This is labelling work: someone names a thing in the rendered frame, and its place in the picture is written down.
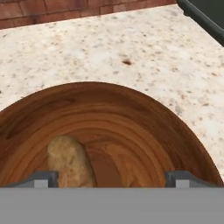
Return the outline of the tan potato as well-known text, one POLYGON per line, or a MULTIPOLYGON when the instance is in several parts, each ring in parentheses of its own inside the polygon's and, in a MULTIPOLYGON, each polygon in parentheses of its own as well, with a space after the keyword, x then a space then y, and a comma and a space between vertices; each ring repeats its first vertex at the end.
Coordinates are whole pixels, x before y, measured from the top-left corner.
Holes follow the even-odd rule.
POLYGON ((59 187, 96 187, 88 154, 73 136, 56 136, 47 154, 49 169, 59 173, 59 187))

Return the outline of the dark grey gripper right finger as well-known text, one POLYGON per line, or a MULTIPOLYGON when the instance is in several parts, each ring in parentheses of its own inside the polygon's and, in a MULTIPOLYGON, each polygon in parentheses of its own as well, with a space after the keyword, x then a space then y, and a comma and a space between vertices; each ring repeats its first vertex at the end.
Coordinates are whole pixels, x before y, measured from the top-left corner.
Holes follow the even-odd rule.
POLYGON ((189 171, 168 171, 165 174, 165 186, 173 188, 195 188, 195 187, 218 187, 217 185, 211 184, 196 178, 189 171))

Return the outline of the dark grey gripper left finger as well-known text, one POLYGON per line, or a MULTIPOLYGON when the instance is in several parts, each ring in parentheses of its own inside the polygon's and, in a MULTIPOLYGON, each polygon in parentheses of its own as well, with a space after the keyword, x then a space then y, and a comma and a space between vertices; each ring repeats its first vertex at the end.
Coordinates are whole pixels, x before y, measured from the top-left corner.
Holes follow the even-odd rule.
POLYGON ((7 187, 55 188, 58 186, 58 177, 59 174, 56 171, 36 171, 28 178, 7 185, 7 187))

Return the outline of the brown wooden bowl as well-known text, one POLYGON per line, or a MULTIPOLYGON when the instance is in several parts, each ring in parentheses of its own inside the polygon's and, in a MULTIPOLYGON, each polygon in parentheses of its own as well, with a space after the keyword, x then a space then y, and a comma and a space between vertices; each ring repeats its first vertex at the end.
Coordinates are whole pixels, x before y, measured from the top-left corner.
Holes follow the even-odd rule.
POLYGON ((86 147, 100 187, 162 187, 175 170, 224 184, 203 144, 167 107, 128 87, 75 82, 0 112, 0 186, 47 169, 46 146, 65 134, 86 147))

